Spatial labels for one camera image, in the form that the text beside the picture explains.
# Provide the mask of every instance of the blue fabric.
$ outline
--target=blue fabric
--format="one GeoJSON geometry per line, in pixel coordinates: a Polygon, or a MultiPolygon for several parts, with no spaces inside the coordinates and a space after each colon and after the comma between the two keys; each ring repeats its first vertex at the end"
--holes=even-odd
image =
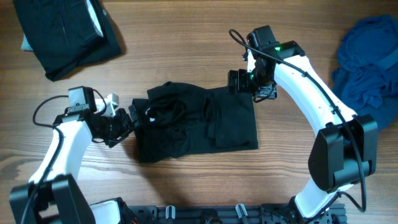
{"type": "Polygon", "coordinates": [[[386,128],[398,115],[398,21],[359,21],[344,36],[337,59],[334,94],[357,114],[372,115],[379,130],[386,128]]]}

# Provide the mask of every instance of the wooden floor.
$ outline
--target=wooden floor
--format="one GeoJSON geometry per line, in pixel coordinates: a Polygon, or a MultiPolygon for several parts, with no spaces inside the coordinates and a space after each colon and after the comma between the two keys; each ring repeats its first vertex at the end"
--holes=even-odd
{"type": "MultiPolygon", "coordinates": [[[[244,49],[228,35],[244,36],[270,25],[280,42],[295,40],[319,76],[331,86],[342,36],[359,19],[398,17],[397,1],[104,1],[123,56],[78,68],[52,83],[33,53],[20,50],[22,29],[11,0],[0,0],[0,223],[14,223],[8,196],[39,167],[52,140],[49,129],[33,125],[37,105],[72,87],[117,93],[120,106],[146,97],[167,81],[204,88],[225,86],[229,70],[244,68],[244,49]]],[[[44,106],[39,120],[51,123],[68,106],[44,106]]],[[[78,184],[89,203],[122,197],[128,205],[259,205],[285,203],[310,177],[307,159],[314,133],[297,105],[279,88],[279,98],[255,105],[259,149],[184,156],[138,164],[134,135],[109,149],[92,144],[78,184]]],[[[349,223],[397,223],[398,123],[379,135],[376,174],[366,179],[368,211],[347,199],[349,223]]],[[[349,193],[359,199],[359,187],[349,193]]]]}

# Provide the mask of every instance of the folded black garment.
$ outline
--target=folded black garment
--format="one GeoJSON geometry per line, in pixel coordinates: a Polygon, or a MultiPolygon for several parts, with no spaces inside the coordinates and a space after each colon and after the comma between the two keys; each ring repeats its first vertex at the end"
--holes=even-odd
{"type": "Polygon", "coordinates": [[[14,0],[26,39],[57,81],[75,67],[121,54],[98,0],[14,0]]]}
{"type": "Polygon", "coordinates": [[[148,100],[132,101],[141,122],[135,130],[140,162],[258,148],[251,94],[172,82],[147,94],[148,100]]]}

